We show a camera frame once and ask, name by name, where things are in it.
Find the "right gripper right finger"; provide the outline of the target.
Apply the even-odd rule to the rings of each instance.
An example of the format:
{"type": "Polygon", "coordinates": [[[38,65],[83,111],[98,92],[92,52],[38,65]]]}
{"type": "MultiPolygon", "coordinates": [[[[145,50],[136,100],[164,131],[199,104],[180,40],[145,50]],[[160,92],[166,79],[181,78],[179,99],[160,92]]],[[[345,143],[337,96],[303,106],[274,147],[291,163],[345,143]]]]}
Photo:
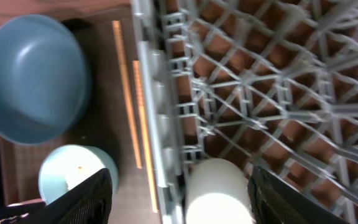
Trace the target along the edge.
{"type": "Polygon", "coordinates": [[[260,166],[253,168],[247,190],[258,224],[346,224],[260,166]]]}

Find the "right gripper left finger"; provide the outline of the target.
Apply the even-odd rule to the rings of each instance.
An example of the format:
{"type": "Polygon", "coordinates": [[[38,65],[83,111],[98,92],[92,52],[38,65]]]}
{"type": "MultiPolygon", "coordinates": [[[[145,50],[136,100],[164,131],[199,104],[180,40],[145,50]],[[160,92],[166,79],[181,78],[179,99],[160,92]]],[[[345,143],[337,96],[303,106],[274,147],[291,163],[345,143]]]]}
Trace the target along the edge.
{"type": "Polygon", "coordinates": [[[103,168],[51,204],[26,218],[33,224],[107,224],[112,206],[112,180],[103,168]]]}

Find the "light blue bowl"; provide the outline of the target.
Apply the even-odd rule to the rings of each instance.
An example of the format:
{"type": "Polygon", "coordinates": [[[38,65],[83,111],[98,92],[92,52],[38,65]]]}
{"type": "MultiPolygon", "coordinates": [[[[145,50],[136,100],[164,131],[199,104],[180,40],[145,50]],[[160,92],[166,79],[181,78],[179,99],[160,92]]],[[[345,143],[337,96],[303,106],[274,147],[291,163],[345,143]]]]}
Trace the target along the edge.
{"type": "Polygon", "coordinates": [[[50,204],[103,168],[109,170],[112,191],[115,192],[119,186],[119,173],[110,155],[94,146],[60,146],[47,156],[40,167],[40,196],[50,204]]]}

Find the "white cup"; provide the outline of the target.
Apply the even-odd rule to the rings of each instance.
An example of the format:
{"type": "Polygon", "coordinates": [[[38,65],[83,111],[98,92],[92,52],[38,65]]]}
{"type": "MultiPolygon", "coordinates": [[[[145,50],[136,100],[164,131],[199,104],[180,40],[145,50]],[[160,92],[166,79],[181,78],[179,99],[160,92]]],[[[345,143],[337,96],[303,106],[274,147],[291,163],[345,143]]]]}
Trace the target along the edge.
{"type": "Polygon", "coordinates": [[[200,162],[190,175],[186,193],[187,224],[253,224],[248,180],[224,159],[200,162]]]}

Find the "grey dishwasher rack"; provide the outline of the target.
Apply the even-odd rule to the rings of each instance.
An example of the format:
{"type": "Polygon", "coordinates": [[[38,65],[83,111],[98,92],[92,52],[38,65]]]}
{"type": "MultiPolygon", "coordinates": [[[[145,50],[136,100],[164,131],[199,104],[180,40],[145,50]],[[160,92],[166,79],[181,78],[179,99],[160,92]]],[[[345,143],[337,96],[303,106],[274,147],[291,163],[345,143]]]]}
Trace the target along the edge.
{"type": "Polygon", "coordinates": [[[157,194],[185,222],[195,165],[264,166],[358,223],[358,1],[133,1],[157,194]]]}

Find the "dark brown serving tray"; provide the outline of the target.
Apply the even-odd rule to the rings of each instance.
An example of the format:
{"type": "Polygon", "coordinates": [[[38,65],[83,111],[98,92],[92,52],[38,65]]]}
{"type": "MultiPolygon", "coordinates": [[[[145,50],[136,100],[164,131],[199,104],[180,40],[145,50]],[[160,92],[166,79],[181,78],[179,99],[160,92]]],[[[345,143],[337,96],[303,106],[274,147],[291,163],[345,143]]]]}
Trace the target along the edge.
{"type": "Polygon", "coordinates": [[[145,169],[136,166],[113,21],[120,21],[126,60],[137,59],[132,12],[128,5],[72,17],[63,23],[85,51],[92,69],[92,95],[86,113],[65,134],[37,145],[21,145],[0,138],[4,203],[10,205],[40,197],[39,169],[54,149],[65,144],[104,150],[119,169],[119,188],[112,201],[110,223],[160,223],[153,212],[145,169]]]}

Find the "dark blue plate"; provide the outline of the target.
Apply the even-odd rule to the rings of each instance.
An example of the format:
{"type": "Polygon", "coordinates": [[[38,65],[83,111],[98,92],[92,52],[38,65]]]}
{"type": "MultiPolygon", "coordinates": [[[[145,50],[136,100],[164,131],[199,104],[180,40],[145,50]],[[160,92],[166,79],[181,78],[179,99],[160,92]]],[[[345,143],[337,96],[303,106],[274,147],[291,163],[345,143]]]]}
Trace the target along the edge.
{"type": "Polygon", "coordinates": [[[0,136],[47,142],[73,127],[91,95],[91,70],[61,22],[29,14],[0,27],[0,136]]]}

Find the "right wooden chopstick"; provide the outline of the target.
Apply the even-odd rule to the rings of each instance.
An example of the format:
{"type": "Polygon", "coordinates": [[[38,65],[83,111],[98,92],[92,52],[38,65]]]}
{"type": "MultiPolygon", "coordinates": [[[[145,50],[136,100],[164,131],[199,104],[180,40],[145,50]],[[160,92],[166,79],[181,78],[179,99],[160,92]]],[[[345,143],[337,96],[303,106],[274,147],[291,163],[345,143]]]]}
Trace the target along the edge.
{"type": "Polygon", "coordinates": [[[152,160],[152,151],[149,138],[149,128],[147,123],[147,112],[145,107],[144,90],[142,83],[142,72],[139,60],[132,62],[134,69],[135,87],[137,95],[137,104],[139,110],[140,130],[142,133],[142,144],[144,148],[145,165],[147,178],[149,182],[150,199],[152,203],[152,211],[158,213],[157,188],[155,184],[154,165],[152,160]]]}

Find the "wooden chopstick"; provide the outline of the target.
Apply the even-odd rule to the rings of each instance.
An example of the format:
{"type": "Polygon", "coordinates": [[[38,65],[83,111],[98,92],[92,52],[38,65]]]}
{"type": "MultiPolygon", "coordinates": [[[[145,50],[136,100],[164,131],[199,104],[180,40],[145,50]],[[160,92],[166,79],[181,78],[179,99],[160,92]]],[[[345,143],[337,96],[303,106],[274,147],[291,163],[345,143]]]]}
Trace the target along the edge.
{"type": "Polygon", "coordinates": [[[132,145],[134,149],[135,162],[138,169],[142,169],[142,159],[140,156],[139,138],[137,135],[137,127],[135,123],[135,114],[132,104],[131,85],[129,82],[129,72],[127,69],[126,51],[122,34],[120,21],[112,21],[114,39],[117,47],[117,57],[119,61],[119,69],[121,74],[122,88],[124,92],[124,101],[126,104],[127,120],[131,133],[132,145]]]}
{"type": "Polygon", "coordinates": [[[135,87],[137,95],[137,104],[139,110],[140,130],[142,133],[142,144],[144,148],[145,165],[147,178],[149,182],[150,199],[152,203],[152,211],[158,213],[157,188],[155,184],[154,165],[152,160],[152,151],[149,138],[149,128],[147,123],[147,112],[145,107],[144,90],[142,83],[142,72],[139,60],[132,62],[134,69],[135,87]]]}

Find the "left wooden chopstick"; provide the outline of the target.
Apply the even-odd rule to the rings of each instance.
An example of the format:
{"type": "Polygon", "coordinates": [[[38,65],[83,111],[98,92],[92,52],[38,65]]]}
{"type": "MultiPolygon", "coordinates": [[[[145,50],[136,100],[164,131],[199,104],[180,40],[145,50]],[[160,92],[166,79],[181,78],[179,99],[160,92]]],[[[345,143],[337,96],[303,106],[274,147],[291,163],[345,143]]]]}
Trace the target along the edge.
{"type": "Polygon", "coordinates": [[[121,74],[122,88],[124,92],[124,101],[126,104],[127,120],[131,133],[132,145],[134,149],[135,162],[138,169],[142,169],[142,159],[140,156],[139,138],[137,135],[137,127],[135,123],[135,114],[132,104],[131,85],[129,82],[129,72],[127,69],[126,51],[122,34],[120,21],[112,21],[114,39],[117,47],[117,57],[119,61],[119,69],[121,74]]]}

